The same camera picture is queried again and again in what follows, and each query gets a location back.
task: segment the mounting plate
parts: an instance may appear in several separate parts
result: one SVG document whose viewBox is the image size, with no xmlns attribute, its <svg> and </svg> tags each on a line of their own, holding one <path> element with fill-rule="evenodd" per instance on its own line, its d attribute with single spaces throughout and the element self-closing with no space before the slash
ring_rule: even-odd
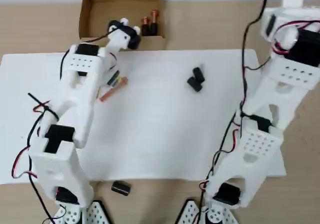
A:
<svg viewBox="0 0 320 224">
<path fill-rule="evenodd" d="M 65 213 L 64 208 L 59 208 L 54 218 L 61 217 Z M 72 222 L 70 215 L 73 215 L 73 212 L 70 212 L 67 208 L 66 215 L 62 218 L 56 219 L 55 224 L 82 224 L 82 219 L 78 222 Z M 86 212 L 86 223 L 87 224 L 113 224 L 107 214 L 107 211 L 101 201 L 93 201 L 92 205 L 88 208 Z"/>
<path fill-rule="evenodd" d="M 174 224 L 196 224 L 199 208 L 193 199 L 187 199 Z M 203 207 L 201 213 L 201 224 L 238 224 L 232 212 L 217 204 L 211 208 Z"/>
</svg>

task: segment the black object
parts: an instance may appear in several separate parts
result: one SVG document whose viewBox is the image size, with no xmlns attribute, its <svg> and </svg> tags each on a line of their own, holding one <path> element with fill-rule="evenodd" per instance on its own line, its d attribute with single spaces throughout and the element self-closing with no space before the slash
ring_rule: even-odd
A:
<svg viewBox="0 0 320 224">
<path fill-rule="evenodd" d="M 79 75 L 80 77 L 86 77 L 87 72 L 78 71 L 78 75 Z"/>
<path fill-rule="evenodd" d="M 180 210 L 180 213 L 178 215 L 178 218 L 176 219 L 175 223 L 174 224 L 178 224 L 179 223 L 179 220 L 181 219 L 182 217 L 182 214 L 184 213 L 184 209 L 186 208 L 188 202 L 195 202 L 194 199 L 187 199 L 182 207 L 182 209 Z"/>
<path fill-rule="evenodd" d="M 276 20 L 277 20 L 277 18 L 276 18 L 276 16 L 273 14 L 273 15 L 271 16 L 270 21 L 269 21 L 269 23 L 268 23 L 268 26 L 266 27 L 266 30 L 265 30 L 265 32 L 266 32 L 265 34 L 266 34 L 267 37 L 269 37 L 269 35 L 271 34 L 271 31 L 272 31 L 273 28 L 274 28 L 274 24 L 275 24 Z"/>
<path fill-rule="evenodd" d="M 258 124 L 258 129 L 260 131 L 263 131 L 265 133 L 269 133 L 269 127 L 272 126 L 272 123 L 271 123 L 271 121 L 269 119 L 263 118 L 263 117 L 260 117 L 260 116 L 257 116 L 257 115 L 248 116 L 246 114 L 243 114 L 242 116 L 246 116 L 246 117 L 249 117 L 252 120 L 255 120 L 257 122 L 257 124 Z"/>
<path fill-rule="evenodd" d="M 150 36 L 157 36 L 158 35 L 158 24 L 151 23 L 150 24 Z"/>
<path fill-rule="evenodd" d="M 228 183 L 222 183 L 218 193 L 213 197 L 218 202 L 234 206 L 238 204 L 240 198 L 240 188 Z"/>
<path fill-rule="evenodd" d="M 76 49 L 76 54 L 84 54 L 90 56 L 97 56 L 99 52 L 99 46 L 95 44 L 81 43 Z"/>
<path fill-rule="evenodd" d="M 130 193 L 131 187 L 125 182 L 114 181 L 111 190 L 127 197 Z"/>
<path fill-rule="evenodd" d="M 130 36 L 130 41 L 128 44 L 129 49 L 137 49 L 139 47 L 141 37 L 136 33 L 136 31 L 133 28 L 123 25 L 121 22 L 117 20 L 111 20 L 109 22 L 108 30 L 113 25 Z"/>
<path fill-rule="evenodd" d="M 62 125 L 52 124 L 45 134 L 45 137 L 49 139 L 44 152 L 45 153 L 57 153 L 61 141 L 72 142 L 75 132 L 74 127 L 67 127 Z"/>
<path fill-rule="evenodd" d="M 108 81 L 107 85 L 109 85 L 109 86 L 112 85 L 112 83 L 115 81 L 115 79 L 118 78 L 119 74 L 120 74 L 120 71 L 117 70 L 114 73 L 114 75 L 111 77 L 111 79 Z"/>
<path fill-rule="evenodd" d="M 190 77 L 187 83 L 194 89 L 195 92 L 200 92 L 202 90 L 202 85 L 195 79 L 195 77 Z"/>
<path fill-rule="evenodd" d="M 318 67 L 320 64 L 320 33 L 306 29 L 299 29 L 298 31 L 298 40 L 289 54 L 285 55 L 285 58 Z"/>
<path fill-rule="evenodd" d="M 193 69 L 193 74 L 199 83 L 203 83 L 205 81 L 204 74 L 199 67 Z"/>
<path fill-rule="evenodd" d="M 148 24 L 143 24 L 141 27 L 142 36 L 150 36 L 150 27 Z"/>
<path fill-rule="evenodd" d="M 78 198 L 68 189 L 63 187 L 58 187 L 55 199 L 62 203 L 79 204 Z"/>
</svg>

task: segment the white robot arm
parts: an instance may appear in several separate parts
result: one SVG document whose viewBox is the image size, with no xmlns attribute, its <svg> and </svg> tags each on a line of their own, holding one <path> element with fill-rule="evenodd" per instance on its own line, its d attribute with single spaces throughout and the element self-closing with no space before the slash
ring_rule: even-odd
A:
<svg viewBox="0 0 320 224">
<path fill-rule="evenodd" d="M 235 149 L 206 181 L 207 212 L 202 214 L 202 224 L 207 224 L 206 220 L 225 222 L 225 210 L 249 205 L 266 179 L 272 157 L 282 145 L 284 130 L 295 117 L 297 107 L 320 80 L 320 8 L 302 4 L 303 0 L 283 0 L 282 7 L 264 12 L 261 35 L 272 43 L 270 60 L 242 113 L 237 112 L 242 122 Z M 269 105 L 278 108 L 273 121 L 256 115 Z M 244 186 L 228 183 L 232 178 L 243 178 Z"/>
<path fill-rule="evenodd" d="M 57 117 L 44 113 L 40 137 L 29 149 L 38 182 L 47 197 L 82 210 L 91 205 L 94 192 L 80 167 L 76 149 L 86 145 L 99 88 L 119 84 L 117 53 L 121 49 L 137 49 L 141 39 L 140 29 L 129 27 L 126 18 L 111 21 L 108 31 L 110 41 L 106 47 L 90 43 L 71 46 L 56 96 L 48 104 Z M 73 125 L 61 125 L 59 118 L 69 110 L 74 114 Z"/>
</svg>

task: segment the table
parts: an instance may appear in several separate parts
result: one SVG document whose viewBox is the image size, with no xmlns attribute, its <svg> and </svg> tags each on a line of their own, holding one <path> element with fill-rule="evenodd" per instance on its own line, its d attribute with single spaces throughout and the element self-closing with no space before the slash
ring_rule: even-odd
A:
<svg viewBox="0 0 320 224">
<path fill-rule="evenodd" d="M 0 6 L 0 53 L 51 52 L 65 50 L 75 42 L 72 29 L 80 4 L 42 6 Z M 240 48 L 246 23 L 258 14 L 260 2 L 167 3 L 167 49 Z M 37 23 L 42 20 L 41 29 Z M 255 26 L 248 37 L 248 48 L 257 51 L 262 63 L 269 44 Z M 285 132 L 282 153 L 287 177 L 268 179 L 247 209 L 235 211 L 243 224 L 300 224 L 320 219 L 320 86 L 300 105 L 295 120 Z M 93 183 L 95 196 L 103 199 L 115 223 L 173 224 L 186 198 L 199 198 L 197 182 L 179 180 L 130 181 L 128 197 L 110 191 L 111 183 Z M 0 216 L 3 223 L 41 223 L 45 214 L 28 184 L 0 186 Z M 52 214 L 56 206 L 44 199 Z"/>
</svg>

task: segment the orange object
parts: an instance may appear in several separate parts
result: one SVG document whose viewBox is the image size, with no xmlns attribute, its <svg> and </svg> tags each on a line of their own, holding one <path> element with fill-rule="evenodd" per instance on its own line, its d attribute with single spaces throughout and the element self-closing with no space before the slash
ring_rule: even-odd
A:
<svg viewBox="0 0 320 224">
<path fill-rule="evenodd" d="M 159 16 L 159 10 L 157 10 L 157 9 L 152 10 L 151 16 L 152 16 L 152 23 L 156 23 L 157 17 Z"/>
<path fill-rule="evenodd" d="M 124 87 L 125 85 L 128 84 L 128 78 L 127 77 L 123 77 L 120 81 L 120 83 L 118 84 L 117 87 L 112 88 L 109 90 L 109 92 L 107 92 L 104 96 L 102 96 L 100 98 L 101 102 L 105 102 L 109 97 L 111 97 L 117 90 L 121 89 L 122 87 Z"/>
</svg>

